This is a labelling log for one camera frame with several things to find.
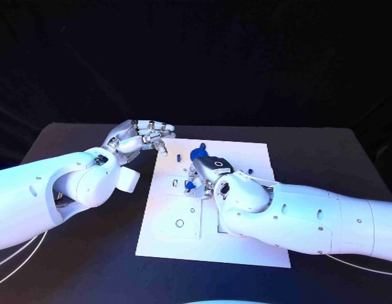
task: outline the black backdrop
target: black backdrop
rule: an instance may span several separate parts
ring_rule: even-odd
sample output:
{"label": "black backdrop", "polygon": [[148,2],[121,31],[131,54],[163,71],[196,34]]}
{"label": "black backdrop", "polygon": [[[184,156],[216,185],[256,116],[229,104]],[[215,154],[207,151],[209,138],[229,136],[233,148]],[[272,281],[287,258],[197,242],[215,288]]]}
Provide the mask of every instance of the black backdrop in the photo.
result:
{"label": "black backdrop", "polygon": [[392,138],[392,3],[0,0],[0,168],[52,122]]}

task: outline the black table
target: black table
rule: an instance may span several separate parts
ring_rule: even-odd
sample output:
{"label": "black table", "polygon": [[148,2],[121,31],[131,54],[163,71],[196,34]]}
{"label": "black table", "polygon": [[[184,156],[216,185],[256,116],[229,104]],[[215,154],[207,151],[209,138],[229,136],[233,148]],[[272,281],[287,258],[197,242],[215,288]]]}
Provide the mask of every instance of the black table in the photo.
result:
{"label": "black table", "polygon": [[[99,146],[114,125],[53,123],[23,163]],[[266,143],[275,179],[347,196],[390,200],[353,132],[347,129],[177,126],[179,138]],[[39,251],[0,285],[0,303],[184,303],[251,300],[266,303],[392,303],[392,277],[290,251],[291,269],[135,256],[156,151],[128,167],[141,173],[134,193],[110,200],[53,228]],[[0,267],[0,278],[32,251]],[[14,248],[0,251],[0,259]],[[392,271],[392,263],[341,259]]]}

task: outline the robotic hand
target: robotic hand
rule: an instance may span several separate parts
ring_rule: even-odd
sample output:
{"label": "robotic hand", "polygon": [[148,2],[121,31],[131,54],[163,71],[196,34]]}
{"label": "robotic hand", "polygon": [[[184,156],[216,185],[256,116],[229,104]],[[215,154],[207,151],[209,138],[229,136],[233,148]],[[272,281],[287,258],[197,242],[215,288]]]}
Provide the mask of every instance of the robotic hand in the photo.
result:
{"label": "robotic hand", "polygon": [[0,249],[99,206],[115,188],[131,193],[138,172],[121,165],[143,149],[156,149],[166,156],[161,138],[174,137],[173,130],[153,120],[127,120],[99,148],[0,170]]}
{"label": "robotic hand", "polygon": [[232,236],[311,255],[354,253],[392,261],[392,202],[269,180],[262,186],[259,179],[235,172],[223,158],[199,149],[183,193],[215,198],[220,226]]}

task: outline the white paper sheet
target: white paper sheet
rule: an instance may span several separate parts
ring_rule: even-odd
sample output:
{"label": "white paper sheet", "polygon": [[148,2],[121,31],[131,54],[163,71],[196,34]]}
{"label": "white paper sheet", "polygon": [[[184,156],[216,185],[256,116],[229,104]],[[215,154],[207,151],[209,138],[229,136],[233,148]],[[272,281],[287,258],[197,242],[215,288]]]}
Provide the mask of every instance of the white paper sheet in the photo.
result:
{"label": "white paper sheet", "polygon": [[183,169],[192,164],[189,153],[200,143],[206,144],[209,155],[225,158],[235,169],[245,172],[252,169],[254,176],[274,180],[266,145],[197,139],[163,141],[169,156],[158,154],[156,159],[135,255],[290,268],[285,249],[251,237],[236,238],[218,232],[213,199],[200,201],[183,195],[183,183],[187,180]]}

